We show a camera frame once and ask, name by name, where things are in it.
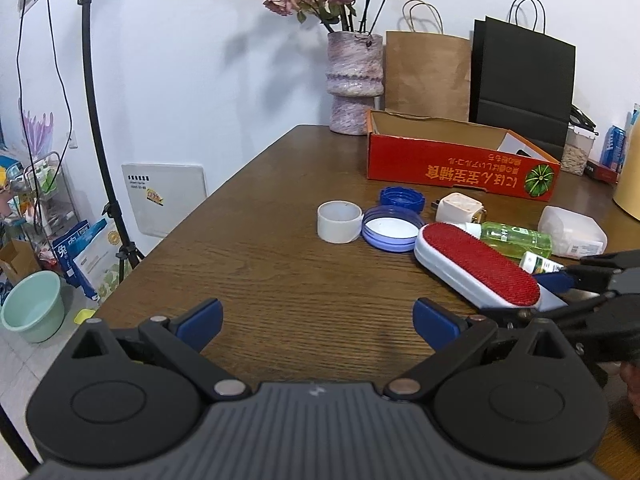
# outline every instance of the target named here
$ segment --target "white floor tile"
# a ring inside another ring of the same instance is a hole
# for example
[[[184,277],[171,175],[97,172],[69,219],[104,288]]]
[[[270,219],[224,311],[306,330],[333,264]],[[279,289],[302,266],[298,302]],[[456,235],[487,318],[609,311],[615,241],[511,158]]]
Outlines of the white floor tile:
[[[74,317],[83,308],[95,308],[96,303],[87,299],[81,288],[63,287],[63,301],[65,302],[65,320],[60,329],[49,339],[39,343],[38,348],[27,359],[29,369],[41,379],[64,348],[69,338],[78,329]]]
[[[0,438],[0,478],[2,480],[18,480],[27,472],[18,462],[7,443]]]
[[[0,338],[0,396],[10,390],[24,362],[4,339]]]
[[[9,346],[23,362],[26,362],[38,347],[37,344],[27,343],[17,332],[10,332],[4,327],[1,327],[0,331],[0,336],[9,343]]]
[[[35,391],[39,382],[31,370],[23,366],[17,373],[11,389],[0,396],[0,404],[2,404],[15,429],[34,453],[36,453],[36,448],[27,429],[24,413],[27,409],[27,403],[31,399],[31,394]]]

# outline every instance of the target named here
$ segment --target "blue bottle cap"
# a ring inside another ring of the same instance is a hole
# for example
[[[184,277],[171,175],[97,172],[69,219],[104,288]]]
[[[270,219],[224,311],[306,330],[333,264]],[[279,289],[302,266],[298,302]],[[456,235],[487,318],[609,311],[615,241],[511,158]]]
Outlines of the blue bottle cap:
[[[364,213],[362,237],[377,249],[407,253],[414,250],[415,240],[424,223],[410,209],[381,205]]]
[[[424,195],[408,187],[385,187],[380,191],[380,205],[394,205],[421,213],[424,209]]]

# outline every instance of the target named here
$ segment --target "brown paper bag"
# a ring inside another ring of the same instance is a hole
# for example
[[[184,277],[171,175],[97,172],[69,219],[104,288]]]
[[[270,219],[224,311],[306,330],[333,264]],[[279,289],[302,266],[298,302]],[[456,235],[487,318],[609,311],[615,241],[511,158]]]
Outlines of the brown paper bag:
[[[413,6],[406,13],[409,4]],[[427,6],[434,12],[439,34],[415,31],[412,11],[418,6]],[[386,110],[468,121],[470,41],[446,36],[437,9],[420,0],[404,4],[402,14],[411,31],[386,33]]]

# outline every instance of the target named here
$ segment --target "red cardboard box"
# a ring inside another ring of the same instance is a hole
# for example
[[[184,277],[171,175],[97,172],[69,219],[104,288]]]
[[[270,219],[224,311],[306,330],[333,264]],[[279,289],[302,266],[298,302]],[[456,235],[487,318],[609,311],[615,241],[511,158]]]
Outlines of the red cardboard box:
[[[367,177],[548,201],[560,163],[502,128],[372,111]]]
[[[601,180],[608,184],[618,183],[618,172],[597,163],[595,160],[589,159],[587,161],[587,165],[584,168],[584,174],[586,176],[590,176],[594,180]]]

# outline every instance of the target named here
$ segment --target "flower vase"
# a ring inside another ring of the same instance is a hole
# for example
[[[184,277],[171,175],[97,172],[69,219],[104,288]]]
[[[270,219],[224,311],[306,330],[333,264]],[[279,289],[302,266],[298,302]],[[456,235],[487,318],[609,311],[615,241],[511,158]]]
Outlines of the flower vase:
[[[345,135],[367,134],[367,111],[382,85],[382,36],[332,32],[327,49],[326,86],[334,96],[329,127]]]

